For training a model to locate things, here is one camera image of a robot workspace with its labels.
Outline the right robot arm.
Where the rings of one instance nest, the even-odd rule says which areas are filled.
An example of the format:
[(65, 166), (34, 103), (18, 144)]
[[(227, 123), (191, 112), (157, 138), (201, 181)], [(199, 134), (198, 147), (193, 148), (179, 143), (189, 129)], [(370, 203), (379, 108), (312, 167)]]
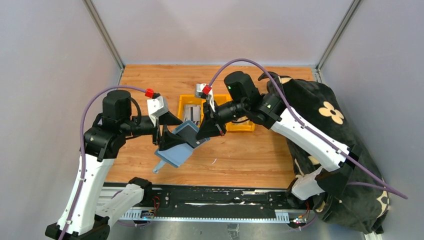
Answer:
[(314, 195), (328, 193), (340, 197), (353, 172), (345, 154), (350, 148), (323, 133), (302, 118), (294, 108), (273, 93), (260, 93), (252, 78), (242, 71), (235, 71), (224, 78), (231, 101), (216, 105), (212, 88), (201, 84), (196, 91), (206, 97), (203, 104), (203, 120), (196, 138), (198, 140), (224, 136), (226, 124), (242, 117), (256, 125), (274, 131), (315, 157), (320, 167), (306, 176), (298, 177), (289, 185), (286, 204), (298, 209)]

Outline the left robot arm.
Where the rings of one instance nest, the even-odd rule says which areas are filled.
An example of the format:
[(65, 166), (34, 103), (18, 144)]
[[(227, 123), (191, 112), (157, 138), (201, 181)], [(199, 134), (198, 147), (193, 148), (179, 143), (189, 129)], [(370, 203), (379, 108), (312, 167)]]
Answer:
[(130, 139), (152, 137), (160, 150), (168, 150), (185, 143), (185, 140), (169, 131), (182, 121), (169, 111), (166, 100), (148, 88), (148, 114), (136, 115), (132, 108), (139, 104), (132, 98), (131, 86), (108, 87), (99, 95), (102, 111), (91, 128), (80, 128), (80, 157), (77, 176), (62, 216), (46, 227), (45, 235), (54, 240), (105, 240), (112, 227), (134, 205), (149, 206), (153, 201), (152, 183), (134, 177), (101, 208), (98, 201), (106, 176), (114, 164), (120, 149)]

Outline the black credit card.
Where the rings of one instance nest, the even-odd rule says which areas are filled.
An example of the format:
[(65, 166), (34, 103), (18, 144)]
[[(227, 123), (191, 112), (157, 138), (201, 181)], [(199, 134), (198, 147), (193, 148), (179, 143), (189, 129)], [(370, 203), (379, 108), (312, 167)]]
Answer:
[(208, 141), (207, 138), (197, 139), (197, 130), (197, 128), (193, 128), (190, 125), (186, 125), (181, 128), (176, 134), (182, 137), (191, 148), (196, 149), (200, 145)]

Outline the white grey cards stack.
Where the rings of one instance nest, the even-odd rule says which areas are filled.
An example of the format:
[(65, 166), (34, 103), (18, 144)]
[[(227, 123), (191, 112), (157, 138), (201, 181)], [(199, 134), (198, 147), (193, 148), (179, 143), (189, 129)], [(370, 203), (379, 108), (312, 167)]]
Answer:
[(191, 121), (198, 124), (201, 121), (201, 106), (196, 104), (186, 104), (183, 107), (182, 120)]

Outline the middle yellow bin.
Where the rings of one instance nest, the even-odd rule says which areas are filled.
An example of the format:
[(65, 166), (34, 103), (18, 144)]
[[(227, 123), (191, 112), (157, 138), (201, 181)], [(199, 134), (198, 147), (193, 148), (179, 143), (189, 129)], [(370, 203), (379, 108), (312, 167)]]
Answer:
[(217, 112), (219, 106), (232, 100), (229, 94), (211, 95), (209, 93), (208, 95), (206, 95), (202, 93), (200, 97), (202, 98), (202, 104), (201, 104), (202, 110), (205, 111), (209, 109), (209, 110), (212, 110), (213, 112)]

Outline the right yellow bin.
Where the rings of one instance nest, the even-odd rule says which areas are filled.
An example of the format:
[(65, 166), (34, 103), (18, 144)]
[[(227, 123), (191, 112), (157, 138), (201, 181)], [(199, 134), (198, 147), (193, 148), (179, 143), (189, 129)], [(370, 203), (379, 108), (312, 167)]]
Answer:
[(253, 132), (256, 125), (246, 116), (230, 121), (226, 124), (226, 129), (229, 132)]

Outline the black floral plush blanket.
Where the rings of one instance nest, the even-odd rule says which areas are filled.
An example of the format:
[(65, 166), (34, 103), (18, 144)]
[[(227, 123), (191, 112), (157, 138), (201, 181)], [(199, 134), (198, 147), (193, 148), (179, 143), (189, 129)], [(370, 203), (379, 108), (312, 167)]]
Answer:
[[(325, 223), (364, 234), (382, 234), (383, 221), (390, 208), (388, 188), (383, 186), (378, 166), (342, 113), (333, 90), (319, 82), (294, 79), (275, 72), (270, 75), (272, 79), (267, 81), (267, 94), (281, 97), (303, 119), (349, 147), (345, 157), (353, 171), (342, 195), (337, 197), (323, 192), (302, 201), (311, 200), (315, 215)], [(294, 180), (320, 167), (310, 153), (287, 138), (286, 141), (292, 156)]]

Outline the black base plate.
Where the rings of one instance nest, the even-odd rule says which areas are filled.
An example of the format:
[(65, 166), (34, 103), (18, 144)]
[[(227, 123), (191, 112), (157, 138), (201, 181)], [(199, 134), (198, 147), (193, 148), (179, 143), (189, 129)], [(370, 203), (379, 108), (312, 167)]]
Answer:
[(153, 185), (128, 213), (156, 221), (290, 222), (309, 215), (311, 200), (296, 200), (284, 188)]

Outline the aluminium frame rail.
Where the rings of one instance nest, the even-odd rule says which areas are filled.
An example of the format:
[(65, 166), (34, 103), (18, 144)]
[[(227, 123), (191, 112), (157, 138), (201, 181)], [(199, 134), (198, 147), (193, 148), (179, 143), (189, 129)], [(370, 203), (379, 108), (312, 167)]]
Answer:
[(386, 207), (378, 197), (321, 193), (298, 200), (286, 189), (101, 182), (80, 187), (78, 197), (45, 234), (53, 239), (105, 240), (116, 223), (151, 222), (287, 224), (299, 232), (315, 219), (369, 234), (380, 232)]

